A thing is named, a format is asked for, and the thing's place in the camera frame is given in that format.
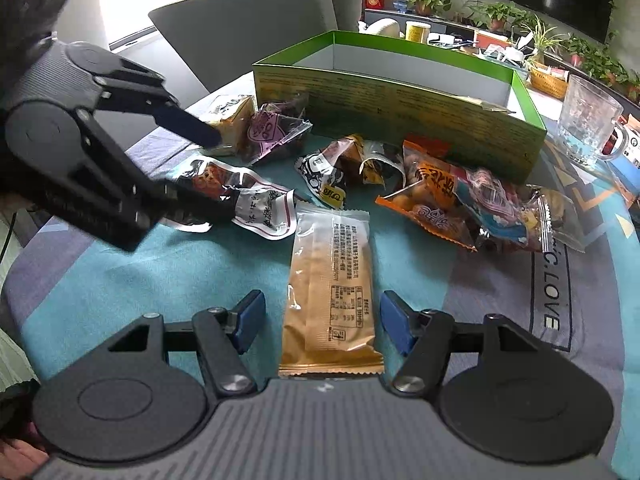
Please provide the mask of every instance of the cup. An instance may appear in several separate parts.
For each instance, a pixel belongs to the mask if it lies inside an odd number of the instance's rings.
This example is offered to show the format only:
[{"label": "cup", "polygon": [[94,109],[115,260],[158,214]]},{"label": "cup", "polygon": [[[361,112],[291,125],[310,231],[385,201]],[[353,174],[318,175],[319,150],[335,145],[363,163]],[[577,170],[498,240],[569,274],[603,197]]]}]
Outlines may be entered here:
[{"label": "cup", "polygon": [[[557,143],[566,155],[592,168],[598,160],[612,160],[623,153],[629,142],[626,130],[618,124],[622,105],[607,92],[587,80],[572,75],[558,120]],[[616,129],[622,143],[610,155],[602,149]]]},{"label": "cup", "polygon": [[404,38],[416,43],[427,43],[431,25],[424,22],[406,22]]}]

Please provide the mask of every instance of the wicker basket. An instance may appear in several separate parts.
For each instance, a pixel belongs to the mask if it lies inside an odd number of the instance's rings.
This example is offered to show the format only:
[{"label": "wicker basket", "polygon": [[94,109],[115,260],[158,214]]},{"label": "wicker basket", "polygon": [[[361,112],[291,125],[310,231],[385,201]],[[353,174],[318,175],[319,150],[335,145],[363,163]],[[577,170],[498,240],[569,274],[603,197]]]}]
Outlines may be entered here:
[{"label": "wicker basket", "polygon": [[569,83],[566,83],[562,79],[558,79],[557,77],[553,77],[551,74],[545,74],[544,72],[538,70],[539,68],[546,68],[545,65],[542,65],[538,62],[533,62],[533,67],[531,67],[531,86],[536,90],[540,90],[545,94],[549,94],[551,97],[555,97],[556,99],[564,100],[564,96],[566,95],[566,89],[569,87]]}]

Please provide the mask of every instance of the table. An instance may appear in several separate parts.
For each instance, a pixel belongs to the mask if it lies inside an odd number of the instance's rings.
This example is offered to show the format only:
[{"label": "table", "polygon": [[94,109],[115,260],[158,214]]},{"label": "table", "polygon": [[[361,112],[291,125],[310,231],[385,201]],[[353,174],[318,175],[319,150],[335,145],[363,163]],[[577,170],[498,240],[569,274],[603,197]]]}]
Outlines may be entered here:
[{"label": "table", "polygon": [[[251,90],[252,77],[245,75],[190,111],[202,113],[217,94]],[[546,122],[550,130],[555,127],[551,119]],[[307,151],[329,142],[320,137],[320,124],[313,131]],[[143,170],[158,172],[175,165],[187,146],[186,140],[158,128],[129,155]],[[292,162],[256,170],[306,192]],[[586,254],[561,244],[547,254],[469,253],[375,206],[381,188],[350,192],[350,207],[371,213],[374,297],[391,288],[417,310],[436,308],[468,322],[500,312],[554,345],[607,387],[616,416],[601,457],[622,478],[637,479],[638,238],[613,183],[576,168],[551,143],[540,153],[530,181],[560,189],[574,200],[586,233]],[[277,370],[291,247],[292,238],[272,242],[232,224],[207,234],[158,226],[129,254],[54,219],[14,263],[4,296],[34,368],[46,379],[145,312],[161,312],[167,322],[187,320],[204,308],[232,306],[252,288],[260,288],[268,319],[243,357],[260,381]],[[386,371],[393,374],[401,358],[380,326],[376,333]],[[448,376],[474,359],[455,356]],[[171,355],[170,360],[197,375],[192,356]]]}]

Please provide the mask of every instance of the snack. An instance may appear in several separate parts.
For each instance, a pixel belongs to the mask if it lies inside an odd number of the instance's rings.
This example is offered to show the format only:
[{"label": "snack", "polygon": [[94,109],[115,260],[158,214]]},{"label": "snack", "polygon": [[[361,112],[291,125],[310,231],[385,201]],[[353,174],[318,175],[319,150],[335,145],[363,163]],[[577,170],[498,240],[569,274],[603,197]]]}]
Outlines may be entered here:
[{"label": "snack", "polygon": [[561,193],[538,186],[516,188],[484,168],[454,166],[410,142],[403,148],[410,185],[378,197],[377,204],[471,250],[492,243],[503,250],[544,252],[555,235],[584,251],[574,204]]},{"label": "snack", "polygon": [[235,155],[255,113],[251,95],[221,95],[214,99],[200,120],[218,129],[222,140],[215,148],[202,150],[207,156]]},{"label": "snack", "polygon": [[404,185],[402,158],[395,146],[351,135],[334,140],[324,150],[302,156],[296,162],[314,196],[335,209],[344,207],[346,190],[356,184],[382,184],[399,171]]},{"label": "snack", "polygon": [[[247,168],[192,155],[174,168],[168,178],[216,200],[233,194],[236,215],[232,222],[263,238],[280,240],[296,230],[293,190],[272,184]],[[180,230],[185,231],[204,232],[211,227],[191,214],[174,214],[169,220],[183,225]]]},{"label": "snack", "polygon": [[382,373],[373,348],[369,213],[300,203],[280,375]]},{"label": "snack", "polygon": [[297,155],[302,149],[302,135],[312,124],[305,121],[305,97],[287,103],[266,103],[251,118],[239,153],[249,166],[265,157],[283,158]]}]

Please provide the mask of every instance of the candy wrapper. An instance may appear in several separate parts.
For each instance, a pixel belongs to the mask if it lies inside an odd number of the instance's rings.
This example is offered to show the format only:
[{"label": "candy wrapper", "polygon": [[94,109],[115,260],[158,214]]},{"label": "candy wrapper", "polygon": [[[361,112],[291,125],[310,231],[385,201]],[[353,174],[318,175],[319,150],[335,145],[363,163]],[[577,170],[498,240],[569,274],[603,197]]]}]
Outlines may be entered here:
[{"label": "candy wrapper", "polygon": [[389,207],[428,232],[476,250],[493,244],[502,250],[547,251],[552,238],[584,251],[573,202],[538,186],[499,180],[488,170],[472,171],[405,142],[408,187],[376,203]]},{"label": "candy wrapper", "polygon": [[316,198],[342,209],[347,188],[356,184],[382,184],[386,176],[400,172],[402,158],[395,146],[352,135],[334,140],[324,150],[298,159],[296,170]]},{"label": "candy wrapper", "polygon": [[286,103],[263,104],[252,117],[242,141],[239,150],[242,160],[252,166],[267,157],[276,159],[299,154],[302,136],[312,127],[303,118],[306,99],[299,96]]},{"label": "candy wrapper", "polygon": [[296,206],[280,375],[380,374],[369,213]]},{"label": "candy wrapper", "polygon": [[255,113],[251,95],[220,95],[200,120],[218,129],[222,140],[215,148],[203,150],[207,156],[235,155]]},{"label": "candy wrapper", "polygon": [[[230,194],[236,196],[232,222],[263,238],[280,240],[296,230],[293,190],[268,182],[247,168],[193,155],[167,177],[216,200]],[[210,228],[210,224],[190,214],[174,214],[168,220],[169,225],[185,231],[204,232]]]}]

